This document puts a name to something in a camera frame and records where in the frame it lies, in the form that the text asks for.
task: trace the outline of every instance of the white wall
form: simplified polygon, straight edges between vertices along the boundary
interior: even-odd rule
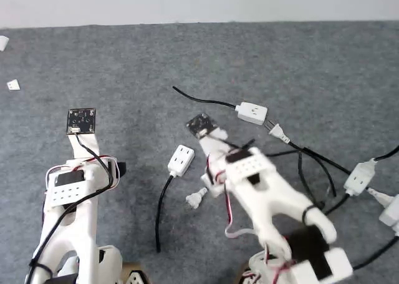
[[[0,27],[399,19],[399,0],[0,0]]]

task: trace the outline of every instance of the black circuit board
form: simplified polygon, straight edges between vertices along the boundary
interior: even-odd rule
[[[95,130],[95,108],[69,109],[67,135],[93,134]]]
[[[194,119],[188,121],[186,126],[197,139],[202,139],[214,129],[218,128],[218,125],[216,125],[214,120],[212,120],[211,117],[205,113],[199,114]]]

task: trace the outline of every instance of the gray carpet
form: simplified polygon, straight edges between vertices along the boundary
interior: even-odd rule
[[[398,144],[399,22],[313,22],[87,26],[3,30],[0,53],[0,282],[22,283],[39,242],[44,173],[72,158],[65,136],[67,109],[96,107],[103,154],[128,164],[118,189],[100,197],[98,244],[118,247],[139,261],[156,284],[231,283],[260,251],[255,237],[224,237],[222,197],[207,195],[197,210],[185,196],[201,187],[205,157],[185,122],[207,112],[230,140],[255,138],[265,152],[289,149],[265,128],[237,119],[233,110],[199,104],[171,89],[237,104],[266,105],[269,117],[299,145],[348,169]],[[18,79],[21,91],[6,82]],[[155,253],[156,204],[178,144],[196,157],[165,197],[163,251]],[[298,190],[297,158],[274,159]],[[398,193],[399,156],[381,162],[371,186]],[[316,194],[326,181],[305,159]],[[345,175],[330,169],[343,194]],[[250,221],[233,201],[234,228]],[[393,237],[378,221],[382,207],[366,193],[335,212],[339,239],[357,263]],[[297,226],[275,219],[282,232]],[[399,247],[346,283],[397,283]]]

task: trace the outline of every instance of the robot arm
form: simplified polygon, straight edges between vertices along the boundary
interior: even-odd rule
[[[294,190],[259,149],[227,142],[227,133],[206,114],[196,116],[187,127],[208,157],[202,181],[214,197],[225,190],[236,197],[252,220],[261,246],[277,257],[268,263],[261,252],[250,259],[251,270],[261,276],[259,283],[276,283],[276,270],[287,263],[279,284],[330,284],[352,274],[345,252],[329,247],[337,239],[332,222]],[[304,222],[305,227],[282,236],[272,222],[280,213]]]
[[[75,158],[50,169],[46,175],[44,223],[27,284],[119,283],[122,270],[119,250],[96,244],[98,197],[95,193],[108,186],[109,189],[115,188],[122,174],[116,158],[99,156],[94,122],[94,109],[69,111],[67,133],[70,134]],[[85,147],[97,157],[93,158]],[[65,215],[65,209],[75,202],[78,205]],[[52,233],[63,215],[61,223]],[[64,255],[70,251],[75,251],[76,256],[68,258],[58,271]]]
[[[275,228],[272,218],[282,213],[302,221],[312,202],[294,190],[259,149],[242,150],[225,143],[227,133],[206,114],[198,115],[187,126],[199,138],[208,156],[206,172],[201,179],[209,191],[216,197],[224,192],[225,186],[252,220],[259,243],[267,246],[273,255],[291,259],[288,242]],[[318,208],[306,212],[305,217],[306,224],[316,225],[327,243],[337,239],[331,221]]]

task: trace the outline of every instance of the white debris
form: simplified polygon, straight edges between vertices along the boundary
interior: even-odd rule
[[[10,91],[19,91],[21,89],[17,79],[7,82],[7,86]]]
[[[0,51],[4,51],[10,39],[6,36],[0,36]]]

